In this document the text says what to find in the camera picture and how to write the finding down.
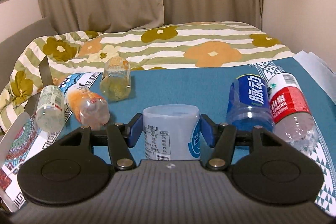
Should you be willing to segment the teal patterned cloth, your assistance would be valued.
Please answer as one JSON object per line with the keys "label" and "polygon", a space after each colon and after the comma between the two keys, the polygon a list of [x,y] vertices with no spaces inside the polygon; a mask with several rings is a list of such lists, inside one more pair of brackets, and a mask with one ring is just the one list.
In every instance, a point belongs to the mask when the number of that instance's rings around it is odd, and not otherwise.
{"label": "teal patterned cloth", "polygon": [[127,123],[146,107],[178,103],[195,105],[214,122],[223,122],[230,85],[236,77],[254,74],[268,80],[281,72],[290,73],[297,79],[319,127],[319,143],[311,157],[321,166],[325,181],[316,203],[335,215],[335,96],[323,90],[298,57],[237,67],[132,71],[130,97],[109,104],[110,119]]}

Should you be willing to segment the orange label cut bottle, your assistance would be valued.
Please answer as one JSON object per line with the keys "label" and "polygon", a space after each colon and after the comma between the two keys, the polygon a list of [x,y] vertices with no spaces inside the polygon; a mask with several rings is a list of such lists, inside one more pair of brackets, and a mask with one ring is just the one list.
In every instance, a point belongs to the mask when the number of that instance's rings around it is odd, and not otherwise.
{"label": "orange label cut bottle", "polygon": [[66,91],[65,102],[75,118],[92,130],[99,130],[110,119],[108,102],[85,86],[72,85]]}

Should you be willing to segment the yellowish clear cut bottle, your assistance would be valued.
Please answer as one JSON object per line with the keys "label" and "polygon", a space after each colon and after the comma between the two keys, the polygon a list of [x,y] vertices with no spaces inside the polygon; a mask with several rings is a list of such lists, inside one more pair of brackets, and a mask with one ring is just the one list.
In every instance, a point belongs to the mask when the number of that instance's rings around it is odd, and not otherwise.
{"label": "yellowish clear cut bottle", "polygon": [[100,91],[109,101],[128,98],[131,91],[130,65],[120,57],[111,57],[105,64],[100,81]]}

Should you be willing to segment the white cut bottle cup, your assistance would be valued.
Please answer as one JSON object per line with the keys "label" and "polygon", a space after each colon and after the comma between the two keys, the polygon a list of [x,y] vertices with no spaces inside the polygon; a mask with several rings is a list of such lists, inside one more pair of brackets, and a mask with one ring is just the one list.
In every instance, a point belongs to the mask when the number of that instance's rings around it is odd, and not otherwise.
{"label": "white cut bottle cup", "polygon": [[142,112],[148,160],[199,160],[200,111],[193,105],[158,105]]}

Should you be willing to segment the red label clear cut bottle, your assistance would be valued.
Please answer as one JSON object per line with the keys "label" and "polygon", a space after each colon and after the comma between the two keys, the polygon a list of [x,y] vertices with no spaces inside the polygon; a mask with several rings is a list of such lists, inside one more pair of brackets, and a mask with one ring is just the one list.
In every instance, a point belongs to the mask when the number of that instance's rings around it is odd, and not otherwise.
{"label": "red label clear cut bottle", "polygon": [[318,131],[305,96],[294,75],[279,73],[268,81],[273,132],[309,156],[317,147]]}

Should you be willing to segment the green label clear cut bottle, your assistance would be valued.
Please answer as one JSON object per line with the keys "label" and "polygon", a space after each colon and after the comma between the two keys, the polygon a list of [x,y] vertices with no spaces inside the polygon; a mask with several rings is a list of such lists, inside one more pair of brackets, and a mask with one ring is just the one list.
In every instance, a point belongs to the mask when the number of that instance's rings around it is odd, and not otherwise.
{"label": "green label clear cut bottle", "polygon": [[38,130],[47,133],[60,132],[65,124],[64,94],[58,86],[45,86],[39,96],[35,113]]}

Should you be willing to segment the floral striped quilt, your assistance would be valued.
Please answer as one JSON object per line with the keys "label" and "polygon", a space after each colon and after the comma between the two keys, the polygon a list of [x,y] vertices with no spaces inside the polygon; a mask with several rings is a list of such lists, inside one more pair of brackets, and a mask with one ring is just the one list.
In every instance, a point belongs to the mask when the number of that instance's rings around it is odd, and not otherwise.
{"label": "floral striped quilt", "polygon": [[27,100],[41,91],[39,64],[49,61],[60,84],[73,73],[101,72],[114,56],[132,70],[234,67],[292,56],[292,51],[257,27],[243,22],[192,22],[158,28],[102,33],[75,31],[31,40],[11,65],[1,90],[1,132],[6,133]]}

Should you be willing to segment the blue label cut bottle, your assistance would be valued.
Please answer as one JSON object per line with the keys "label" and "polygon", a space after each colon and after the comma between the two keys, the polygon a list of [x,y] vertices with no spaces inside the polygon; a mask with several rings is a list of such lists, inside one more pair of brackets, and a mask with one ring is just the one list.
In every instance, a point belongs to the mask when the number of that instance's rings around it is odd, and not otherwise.
{"label": "blue label cut bottle", "polygon": [[273,131],[266,82],[258,75],[237,77],[230,86],[226,122],[237,129],[251,131],[261,126]]}

